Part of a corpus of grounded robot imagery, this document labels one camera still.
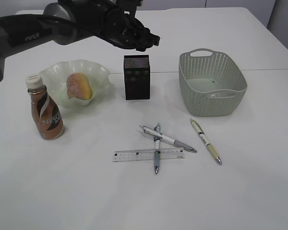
bowl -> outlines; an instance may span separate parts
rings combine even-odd
[[[69,98],[66,80],[73,73],[84,73],[87,76],[93,91],[91,99]],[[39,73],[51,98],[57,105],[62,105],[65,108],[90,104],[99,91],[110,85],[109,74],[110,72],[102,65],[87,60],[59,62]]]

bottle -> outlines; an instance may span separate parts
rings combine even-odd
[[[31,96],[32,117],[43,139],[52,140],[62,135],[64,125],[57,104],[47,93],[43,79],[39,75],[25,79]]]

gray-green basket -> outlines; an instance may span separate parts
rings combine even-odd
[[[191,54],[197,51],[212,54],[192,57]],[[210,49],[181,54],[179,82],[187,108],[196,116],[231,114],[247,89],[245,78],[235,62],[228,55]]]

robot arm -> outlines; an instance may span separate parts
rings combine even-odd
[[[0,81],[8,56],[51,40],[67,45],[91,36],[138,51],[157,46],[160,40],[134,18],[134,12],[124,13],[110,0],[59,0],[48,5],[43,15],[0,18]]]

gray wall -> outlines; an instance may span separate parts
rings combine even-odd
[[[207,7],[245,7],[267,27],[275,0],[207,0]]]
[[[13,15],[21,10],[40,10],[56,0],[0,0],[0,17]]]
[[[42,10],[56,0],[0,0],[0,16],[21,10]],[[144,0],[139,10],[165,10],[169,8],[205,7],[206,0]]]
[[[288,0],[277,0],[268,29],[288,49]]]

